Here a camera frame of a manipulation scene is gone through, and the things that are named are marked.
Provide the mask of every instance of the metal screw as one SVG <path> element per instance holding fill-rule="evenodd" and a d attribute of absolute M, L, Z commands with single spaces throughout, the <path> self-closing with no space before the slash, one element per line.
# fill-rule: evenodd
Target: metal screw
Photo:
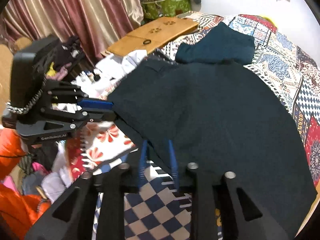
<path fill-rule="evenodd" d="M 233 171 L 227 171 L 224 176 L 226 176 L 227 179 L 234 179 L 236 174 Z"/>
<path fill-rule="evenodd" d="M 92 177 L 92 173 L 91 172 L 84 172 L 82 175 L 81 175 L 81 178 L 83 179 L 90 179 Z"/>
<path fill-rule="evenodd" d="M 121 170 L 127 170 L 130 167 L 128 163 L 121 163 L 119 164 L 119 169 Z"/>
<path fill-rule="evenodd" d="M 188 168 L 191 170 L 195 170 L 199 167 L 198 163 L 188 163 Z"/>

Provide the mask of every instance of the yellow item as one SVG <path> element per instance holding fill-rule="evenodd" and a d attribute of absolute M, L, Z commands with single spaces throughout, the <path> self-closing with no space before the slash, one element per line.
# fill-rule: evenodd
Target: yellow item
<path fill-rule="evenodd" d="M 277 27 L 277 25 L 275 24 L 275 21 L 271 20 L 271 18 L 269 18 L 268 16 L 260 15 L 260 17 L 262 17 L 263 19 L 267 20 L 268 22 L 271 22 L 274 26 Z"/>
<path fill-rule="evenodd" d="M 54 66 L 54 62 L 51 63 L 50 65 L 50 69 L 49 71 L 47 72 L 47 76 L 49 77 L 53 77 L 57 72 L 53 69 L 53 66 Z"/>

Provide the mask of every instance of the black rubber ring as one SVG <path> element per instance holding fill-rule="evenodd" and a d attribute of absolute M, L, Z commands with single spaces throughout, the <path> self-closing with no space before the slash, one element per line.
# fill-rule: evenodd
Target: black rubber ring
<path fill-rule="evenodd" d="M 151 40 L 144 40 L 143 41 L 143 45 L 147 45 L 147 44 L 150 44 L 151 43 Z"/>

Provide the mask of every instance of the beige curtain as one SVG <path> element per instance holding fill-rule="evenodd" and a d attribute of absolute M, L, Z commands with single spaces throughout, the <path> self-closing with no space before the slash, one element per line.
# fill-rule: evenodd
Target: beige curtain
<path fill-rule="evenodd" d="M 79 36 L 93 63 L 143 19 L 139 0 L 10 0 L 3 15 L 12 39 Z"/>

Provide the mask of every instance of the blue and white checkered fabric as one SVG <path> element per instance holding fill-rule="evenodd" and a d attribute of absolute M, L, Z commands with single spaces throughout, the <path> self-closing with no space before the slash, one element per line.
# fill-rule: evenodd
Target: blue and white checkered fabric
<path fill-rule="evenodd" d="M 172 178 L 153 162 L 145 170 L 139 194 L 125 194 L 124 232 L 128 240 L 187 240 L 190 235 L 191 195 L 177 192 Z M 103 172 L 109 169 L 102 167 Z M 99 222 L 103 193 L 99 194 L 92 239 Z"/>

